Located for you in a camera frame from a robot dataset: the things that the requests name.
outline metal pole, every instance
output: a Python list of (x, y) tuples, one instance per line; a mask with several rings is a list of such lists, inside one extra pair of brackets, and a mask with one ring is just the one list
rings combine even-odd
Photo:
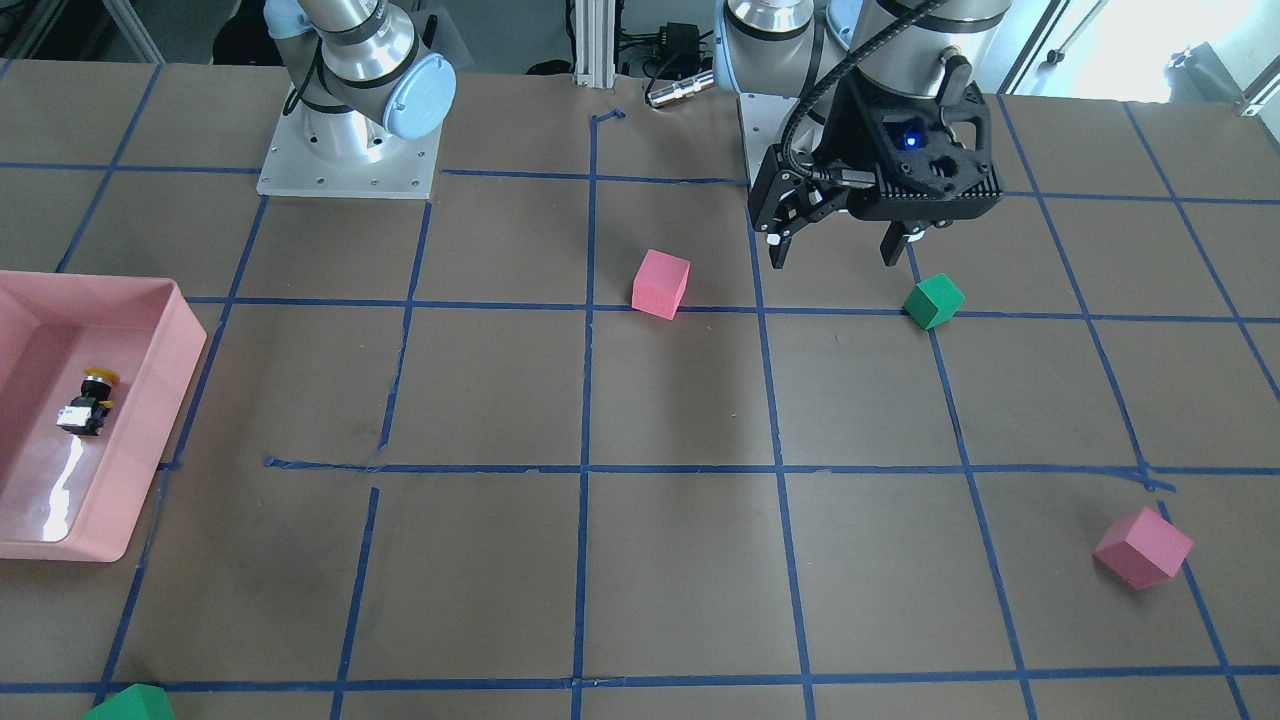
[(608, 90), (613, 87), (613, 22), (616, 0), (577, 0), (573, 19), (577, 26), (577, 67), (573, 82)]
[(1245, 117), (1257, 115), (1277, 92), (1280, 92), (1280, 55), (1271, 60), (1271, 64), (1249, 83), (1249, 87), (1244, 88), (1244, 92), (1235, 101), (1235, 113)]
[(1039, 58), (1044, 54), (1044, 45), (1048, 44), (1048, 36), (1053, 33), (1057, 28), (1057, 23), (1062, 20), (1062, 15), (1066, 14), (1068, 6), (1071, 0), (1050, 0), (1048, 8), (1044, 9), (1044, 14), (1041, 15), (1036, 28), (1032, 29), (1030, 37), (1027, 38), (1027, 45), (1023, 45), (1023, 51), (1018, 54), (1018, 59), (1014, 60), (1014, 67), (1009, 68), (1009, 74), (1005, 76), (1005, 82), (1000, 83), (1000, 90), (996, 92), (1001, 95), (1009, 95), (1018, 92), (1018, 88), (1027, 79), (1027, 74), (1032, 72), (1032, 68), (1039, 61)]
[(164, 55), (156, 41), (151, 40), (151, 33), (142, 26), (142, 19), (128, 0), (102, 0), (102, 6), (111, 14), (115, 26), (120, 28), (120, 35), (133, 47), (133, 51), (147, 63), (164, 64)]

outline pink block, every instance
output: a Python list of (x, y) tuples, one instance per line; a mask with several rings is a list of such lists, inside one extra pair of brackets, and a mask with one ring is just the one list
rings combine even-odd
[(689, 260), (649, 250), (631, 286), (631, 306), (672, 320), (689, 284)]
[(1140, 591), (1171, 580), (1193, 544), (1155, 510), (1143, 507), (1116, 520), (1093, 556)]
[[(0, 270), (0, 557), (119, 560), (205, 345), (173, 281)], [(120, 375), (101, 434), (58, 410)]]

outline green block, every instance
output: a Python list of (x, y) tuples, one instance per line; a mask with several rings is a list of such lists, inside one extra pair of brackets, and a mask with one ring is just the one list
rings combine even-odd
[(164, 691), (129, 685), (111, 700), (88, 711), (84, 720), (174, 720)]
[(915, 320), (920, 329), (941, 325), (956, 314), (964, 304), (964, 293), (945, 273), (916, 283), (908, 296), (902, 309)]

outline table surface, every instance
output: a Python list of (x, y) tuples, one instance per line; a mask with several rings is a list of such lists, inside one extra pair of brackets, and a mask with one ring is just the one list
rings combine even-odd
[[(210, 334), (125, 559), (0, 561), (0, 716), (1280, 716), (1256, 120), (993, 97), (987, 217), (773, 270), (727, 95), (463, 76), (430, 204), (268, 200), (279, 68), (0, 73), (0, 266), (172, 277)], [(1091, 553), (1144, 506), (1197, 544), (1135, 593)]]

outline pink bin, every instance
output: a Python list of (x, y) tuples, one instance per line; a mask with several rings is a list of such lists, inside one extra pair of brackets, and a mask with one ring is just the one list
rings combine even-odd
[[(204, 345), (173, 281), (0, 270), (0, 557), (124, 555)], [(56, 424), (86, 366), (120, 375), (96, 437)]]

